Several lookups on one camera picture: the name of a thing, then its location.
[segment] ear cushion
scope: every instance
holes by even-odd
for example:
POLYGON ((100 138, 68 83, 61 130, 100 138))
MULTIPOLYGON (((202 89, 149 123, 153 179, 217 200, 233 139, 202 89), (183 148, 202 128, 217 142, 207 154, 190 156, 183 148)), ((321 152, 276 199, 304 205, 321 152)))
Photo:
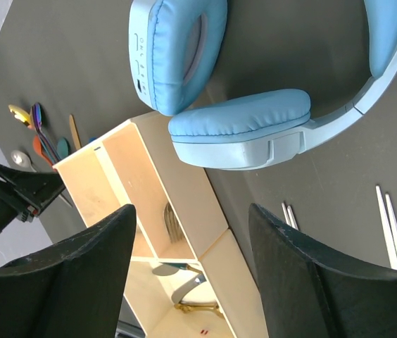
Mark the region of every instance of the ear cushion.
POLYGON ((213 71, 226 21, 227 0, 155 3, 150 12, 147 41, 153 109, 175 115, 196 100, 213 71))
POLYGON ((397 0, 365 0, 372 76, 383 75, 397 49, 397 0))
POLYGON ((169 122, 173 142, 230 143, 282 132, 310 119, 310 97, 283 89, 191 109, 169 122))

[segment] wooden cabinet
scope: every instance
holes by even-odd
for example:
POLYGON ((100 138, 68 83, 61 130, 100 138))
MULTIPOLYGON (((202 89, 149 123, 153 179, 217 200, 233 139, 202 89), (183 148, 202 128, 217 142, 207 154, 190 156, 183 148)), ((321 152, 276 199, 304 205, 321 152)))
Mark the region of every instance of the wooden cabinet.
POLYGON ((55 169, 87 227, 134 204, 137 235, 125 297, 148 338, 267 337, 260 296, 206 172, 181 162, 168 134, 169 118, 153 112, 130 119, 86 145, 55 169), (163 212, 170 203, 184 238, 172 243, 163 212), (170 300, 194 277, 155 276, 161 263, 189 263, 206 283, 190 301, 218 302, 212 312, 183 313, 170 300))

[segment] dark gray table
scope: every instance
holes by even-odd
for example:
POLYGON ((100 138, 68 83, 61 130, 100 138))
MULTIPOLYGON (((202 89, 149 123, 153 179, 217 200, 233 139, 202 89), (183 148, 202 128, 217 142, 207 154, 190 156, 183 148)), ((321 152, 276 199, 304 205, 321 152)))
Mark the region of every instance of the dark gray table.
MULTIPOLYGON (((282 87, 310 92, 313 115, 347 100, 368 76, 362 0, 233 0, 209 85, 217 100, 282 87)), ((25 149, 32 133, 8 104, 43 103, 52 133, 69 138, 68 115, 83 142, 150 111, 137 98, 127 57, 130 1, 14 0, 0 33, 0 146, 25 149)), ((376 183, 397 215, 397 78, 376 106, 336 139, 292 161, 251 172, 208 170, 222 208, 252 265, 247 209, 281 215, 292 204, 301 229, 352 256, 388 265, 376 183)), ((55 202, 42 216, 58 241, 84 225, 55 202)))

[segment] headphones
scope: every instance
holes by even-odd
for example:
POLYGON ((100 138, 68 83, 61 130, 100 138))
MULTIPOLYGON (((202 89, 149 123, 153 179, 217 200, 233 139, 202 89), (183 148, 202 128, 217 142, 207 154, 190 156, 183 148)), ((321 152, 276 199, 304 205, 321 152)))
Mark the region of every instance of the headphones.
POLYGON ((250 170, 319 146, 362 118, 397 74, 397 0, 365 0, 371 78, 345 106, 312 119, 308 94, 281 89, 186 110, 204 90, 225 33, 227 0, 134 0, 129 53, 134 87, 172 116, 180 160, 250 170))

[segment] white chopsticks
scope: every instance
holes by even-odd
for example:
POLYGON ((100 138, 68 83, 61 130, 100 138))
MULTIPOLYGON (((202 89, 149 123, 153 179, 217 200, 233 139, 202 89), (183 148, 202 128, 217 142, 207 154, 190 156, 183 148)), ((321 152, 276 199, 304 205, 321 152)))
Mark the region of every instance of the white chopsticks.
POLYGON ((282 209, 284 214, 284 219, 286 220, 286 224, 298 230, 298 225, 296 221, 296 216, 292 211, 291 206, 287 206, 284 202, 282 203, 282 209))
POLYGON ((384 206, 383 194, 380 186, 375 187, 377 192, 377 200, 380 209, 380 218, 382 219, 382 227, 384 240, 386 242, 386 250, 388 251, 389 263, 391 268, 397 270, 397 219, 394 213, 393 204, 389 194, 385 194, 386 208, 384 206))

